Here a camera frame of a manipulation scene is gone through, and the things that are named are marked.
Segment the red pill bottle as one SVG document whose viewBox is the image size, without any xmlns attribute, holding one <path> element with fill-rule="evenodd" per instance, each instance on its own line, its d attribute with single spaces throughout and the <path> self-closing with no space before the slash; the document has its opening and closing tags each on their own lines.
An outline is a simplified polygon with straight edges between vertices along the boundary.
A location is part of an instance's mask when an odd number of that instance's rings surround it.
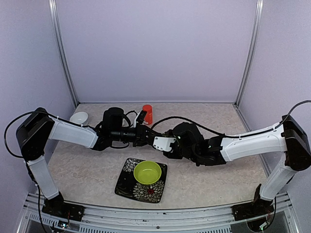
<svg viewBox="0 0 311 233">
<path fill-rule="evenodd" d="M 146 112 L 146 116 L 144 118 L 144 123 L 146 125 L 151 125 L 153 123 L 153 108 L 151 105 L 146 104 L 142 107 L 142 110 Z"/>
</svg>

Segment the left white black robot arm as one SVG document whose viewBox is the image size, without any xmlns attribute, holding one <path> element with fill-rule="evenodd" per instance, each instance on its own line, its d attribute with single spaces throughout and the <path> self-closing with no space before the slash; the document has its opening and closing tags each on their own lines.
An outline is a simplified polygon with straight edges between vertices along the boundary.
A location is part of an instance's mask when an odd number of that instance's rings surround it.
<svg viewBox="0 0 311 233">
<path fill-rule="evenodd" d="M 175 139 L 143 125 L 145 115 L 146 112 L 141 111 L 134 124 L 124 127 L 123 121 L 127 119 L 124 110 L 112 107 L 104 112 L 102 121 L 96 127 L 91 127 L 61 119 L 44 108 L 25 113 L 27 119 L 16 131 L 20 158 L 24 159 L 32 180 L 56 215 L 65 215 L 68 205 L 56 187 L 45 161 L 47 142 L 63 141 L 95 151 L 110 148 L 113 142 L 125 142 L 134 147 L 150 145 L 156 150 L 170 152 L 171 143 Z"/>
</svg>

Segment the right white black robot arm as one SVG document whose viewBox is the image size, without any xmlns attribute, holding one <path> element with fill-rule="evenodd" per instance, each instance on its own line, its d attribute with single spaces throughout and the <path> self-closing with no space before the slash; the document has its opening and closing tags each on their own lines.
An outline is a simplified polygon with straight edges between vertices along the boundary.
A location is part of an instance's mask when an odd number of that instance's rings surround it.
<svg viewBox="0 0 311 233">
<path fill-rule="evenodd" d="M 198 127 L 185 120 L 163 137 L 157 136 L 153 147 L 168 158 L 187 158 L 197 166 L 218 166 L 257 154 L 283 153 L 266 182 L 256 188 L 254 200 L 248 205 L 252 215 L 260 215 L 297 172 L 311 166 L 307 134 L 290 114 L 264 129 L 237 135 L 216 133 L 209 139 L 203 138 Z"/>
</svg>

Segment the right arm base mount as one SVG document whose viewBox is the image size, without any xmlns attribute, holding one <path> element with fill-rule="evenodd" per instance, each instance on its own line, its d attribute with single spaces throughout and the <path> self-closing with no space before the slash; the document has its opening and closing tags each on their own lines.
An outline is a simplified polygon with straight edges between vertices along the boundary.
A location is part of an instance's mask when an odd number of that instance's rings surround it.
<svg viewBox="0 0 311 233">
<path fill-rule="evenodd" d="M 231 207 L 235 221 L 262 216 L 274 211 L 273 201 L 256 200 Z"/>
</svg>

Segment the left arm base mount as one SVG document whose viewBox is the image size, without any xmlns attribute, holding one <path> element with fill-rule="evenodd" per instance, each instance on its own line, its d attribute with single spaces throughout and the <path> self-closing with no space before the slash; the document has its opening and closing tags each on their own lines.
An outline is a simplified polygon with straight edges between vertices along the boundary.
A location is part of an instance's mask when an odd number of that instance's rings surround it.
<svg viewBox="0 0 311 233">
<path fill-rule="evenodd" d="M 79 222 L 82 221 L 84 211 L 83 206 L 67 202 L 47 201 L 42 207 L 42 212 L 45 214 Z"/>
</svg>

